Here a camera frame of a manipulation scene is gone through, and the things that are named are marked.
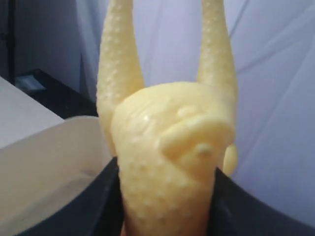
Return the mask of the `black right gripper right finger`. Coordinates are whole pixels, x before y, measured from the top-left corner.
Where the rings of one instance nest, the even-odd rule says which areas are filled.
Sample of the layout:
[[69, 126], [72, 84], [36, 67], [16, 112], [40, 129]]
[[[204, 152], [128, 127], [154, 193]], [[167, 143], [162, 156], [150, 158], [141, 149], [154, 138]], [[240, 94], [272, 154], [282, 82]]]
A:
[[315, 229], [251, 196], [220, 169], [215, 177], [216, 236], [313, 236]]

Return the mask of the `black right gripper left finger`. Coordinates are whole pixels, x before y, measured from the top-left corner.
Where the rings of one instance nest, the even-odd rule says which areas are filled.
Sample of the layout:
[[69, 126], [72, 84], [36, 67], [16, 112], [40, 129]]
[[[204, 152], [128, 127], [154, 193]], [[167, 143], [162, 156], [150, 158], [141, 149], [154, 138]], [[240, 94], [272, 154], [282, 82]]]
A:
[[74, 200], [20, 236], [119, 236], [124, 210], [117, 158]]

